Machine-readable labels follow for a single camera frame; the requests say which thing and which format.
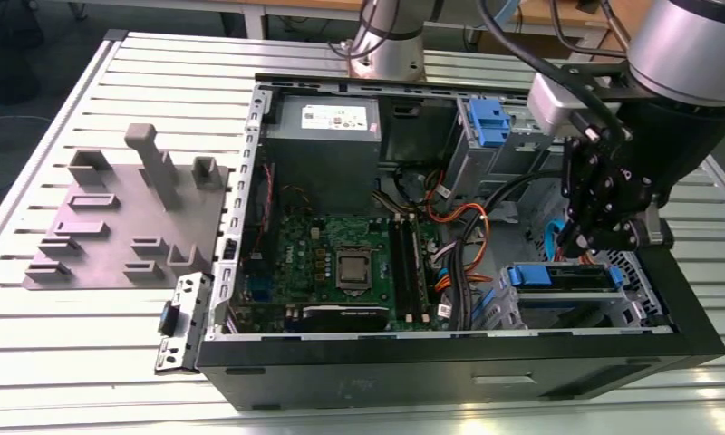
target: cpu socket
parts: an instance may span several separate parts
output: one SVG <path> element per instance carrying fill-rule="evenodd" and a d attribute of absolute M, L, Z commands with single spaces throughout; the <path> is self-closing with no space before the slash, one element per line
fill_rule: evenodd
<path fill-rule="evenodd" d="M 336 288 L 352 297 L 358 297 L 372 287 L 370 250 L 336 250 Z"/>

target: white table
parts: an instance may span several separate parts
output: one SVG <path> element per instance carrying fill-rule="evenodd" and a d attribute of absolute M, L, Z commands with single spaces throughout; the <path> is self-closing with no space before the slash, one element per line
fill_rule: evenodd
<path fill-rule="evenodd" d="M 0 207 L 0 430 L 725 433 L 725 357 L 582 402 L 237 413 L 201 376 L 153 376 L 172 289 L 20 287 L 72 181 L 74 151 L 100 149 L 110 162 L 137 163 L 122 133 L 130 122 L 150 122 L 174 163 L 210 155 L 236 166 L 258 72 L 341 76 L 344 67 L 321 44 L 129 34 L 100 46 Z M 532 79 L 504 56 L 429 52 L 426 72 L 430 82 L 521 89 Z M 677 185 L 662 214 L 678 238 L 673 255 L 725 342 L 725 176 L 712 159 Z"/>

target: motherboard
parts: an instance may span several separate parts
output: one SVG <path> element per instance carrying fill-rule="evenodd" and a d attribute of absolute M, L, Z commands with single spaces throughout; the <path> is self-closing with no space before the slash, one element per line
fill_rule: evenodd
<path fill-rule="evenodd" d="M 288 216 L 270 276 L 249 276 L 242 332 L 429 331 L 437 227 L 414 217 Z"/>

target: metal bracket on case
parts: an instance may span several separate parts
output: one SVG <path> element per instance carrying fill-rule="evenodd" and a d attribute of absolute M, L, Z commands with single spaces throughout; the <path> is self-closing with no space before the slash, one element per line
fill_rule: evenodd
<path fill-rule="evenodd" d="M 213 279 L 201 272 L 177 279 L 174 296 L 161 312 L 161 348 L 156 374 L 196 374 L 196 355 L 206 318 Z"/>

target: green motherboard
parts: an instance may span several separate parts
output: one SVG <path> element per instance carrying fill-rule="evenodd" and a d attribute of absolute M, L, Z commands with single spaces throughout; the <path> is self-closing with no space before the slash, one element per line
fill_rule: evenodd
<path fill-rule="evenodd" d="M 429 316 L 428 292 L 432 271 L 422 263 L 422 250 L 437 242 L 433 223 L 406 224 L 410 243 L 392 240 L 400 224 L 385 217 L 310 217 L 289 216 L 278 224 L 276 270 L 273 276 L 252 277 L 248 291 L 252 303 L 240 308 L 249 319 L 249 332 L 281 334 L 302 306 L 344 305 L 386 308 L 390 331 L 425 331 L 434 328 Z M 405 285 L 401 255 L 402 245 L 414 246 L 412 283 Z"/>

